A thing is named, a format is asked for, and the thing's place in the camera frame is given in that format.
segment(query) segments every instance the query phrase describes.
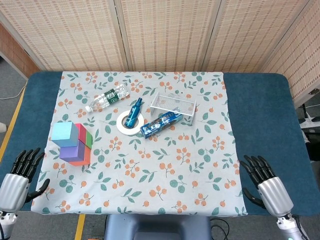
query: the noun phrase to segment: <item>cable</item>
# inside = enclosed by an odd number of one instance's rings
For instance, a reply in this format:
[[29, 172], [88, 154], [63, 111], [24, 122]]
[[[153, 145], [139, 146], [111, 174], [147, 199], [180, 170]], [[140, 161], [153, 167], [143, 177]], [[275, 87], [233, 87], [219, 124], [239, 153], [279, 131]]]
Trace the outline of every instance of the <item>cable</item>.
[[294, 215], [294, 214], [292, 214], [291, 216], [292, 216], [293, 219], [295, 220], [296, 225], [297, 225], [297, 227], [298, 227], [298, 229], [299, 229], [302, 237], [303, 237], [305, 240], [309, 240], [309, 239], [307, 238], [307, 236], [304, 234], [304, 232], [302, 231], [302, 229], [301, 229], [300, 217], [299, 217], [298, 215]]
[[16, 95], [16, 96], [11, 96], [11, 97], [6, 97], [6, 98], [0, 98], [0, 100], [15, 99], [16, 97], [18, 97], [18, 96], [22, 93], [22, 91], [25, 89], [26, 85], [27, 85], [27, 83], [25, 83], [25, 85], [21, 88], [21, 90], [20, 90], [20, 92], [18, 93], [18, 95]]
[[108, 219], [108, 215], [106, 215], [106, 217], [105, 217], [105, 221], [104, 221], [104, 232], [106, 232], [107, 219]]
[[0, 232], [1, 232], [1, 240], [5, 240], [5, 233], [4, 233], [4, 230], [2, 229], [1, 222], [0, 222]]
[[229, 235], [229, 232], [230, 232], [230, 225], [228, 224], [228, 222], [226, 220], [221, 219], [221, 218], [213, 218], [213, 219], [210, 220], [210, 222], [214, 221], [214, 220], [219, 220], [219, 221], [224, 222], [228, 226], [228, 231], [226, 232], [221, 226], [216, 225], [216, 224], [212, 225], [211, 230], [213, 228], [215, 228], [215, 227], [220, 228], [224, 233], [224, 239], [223, 240], [228, 240], [228, 235]]

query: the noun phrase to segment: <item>bottle cap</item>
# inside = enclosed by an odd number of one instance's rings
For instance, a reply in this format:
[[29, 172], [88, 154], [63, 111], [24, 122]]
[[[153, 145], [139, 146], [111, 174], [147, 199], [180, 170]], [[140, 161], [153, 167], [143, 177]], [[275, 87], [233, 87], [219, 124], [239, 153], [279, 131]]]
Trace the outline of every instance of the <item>bottle cap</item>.
[[142, 102], [142, 98], [139, 97], [138, 100], [136, 101], [135, 105], [140, 106]]
[[91, 108], [90, 108], [89, 106], [85, 106], [85, 110], [86, 110], [88, 113], [91, 113], [91, 112], [92, 112], [92, 110], [91, 110]]

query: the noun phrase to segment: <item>pink cube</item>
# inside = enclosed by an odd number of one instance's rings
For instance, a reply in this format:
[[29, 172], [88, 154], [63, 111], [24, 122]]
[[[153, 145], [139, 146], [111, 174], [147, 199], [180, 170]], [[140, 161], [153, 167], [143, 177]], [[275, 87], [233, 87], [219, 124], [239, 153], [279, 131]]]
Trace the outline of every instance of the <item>pink cube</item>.
[[78, 139], [83, 143], [86, 144], [87, 140], [87, 129], [81, 124], [81, 123], [76, 123], [75, 126], [79, 130], [79, 136]]

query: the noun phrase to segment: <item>green cube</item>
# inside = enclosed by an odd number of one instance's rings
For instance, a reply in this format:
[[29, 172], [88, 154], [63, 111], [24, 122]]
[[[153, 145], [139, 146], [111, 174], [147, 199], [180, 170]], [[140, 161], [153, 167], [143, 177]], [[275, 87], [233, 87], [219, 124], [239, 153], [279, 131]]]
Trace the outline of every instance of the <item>green cube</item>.
[[86, 131], [86, 139], [85, 139], [85, 145], [92, 149], [92, 143], [93, 143], [93, 138], [92, 135], [90, 134], [90, 132], [88, 132], [88, 130]]

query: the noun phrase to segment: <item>robotic hand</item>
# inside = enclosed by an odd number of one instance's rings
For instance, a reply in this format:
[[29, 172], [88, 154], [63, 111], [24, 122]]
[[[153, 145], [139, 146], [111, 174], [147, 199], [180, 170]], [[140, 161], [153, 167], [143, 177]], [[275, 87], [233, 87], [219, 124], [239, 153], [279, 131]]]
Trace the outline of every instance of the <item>robotic hand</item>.
[[25, 203], [43, 194], [49, 185], [50, 179], [46, 179], [38, 191], [28, 194], [37, 166], [45, 155], [43, 152], [36, 157], [39, 151], [40, 148], [21, 152], [16, 157], [11, 172], [3, 179], [0, 187], [0, 240], [10, 238], [17, 221], [16, 212]]
[[244, 158], [249, 165], [244, 161], [240, 161], [240, 164], [249, 174], [261, 199], [254, 197], [245, 187], [242, 189], [244, 195], [252, 203], [266, 209], [272, 216], [278, 218], [277, 226], [286, 240], [309, 240], [300, 225], [299, 217], [291, 214], [294, 204], [284, 184], [275, 175], [268, 162], [262, 156], [250, 158], [245, 155]]

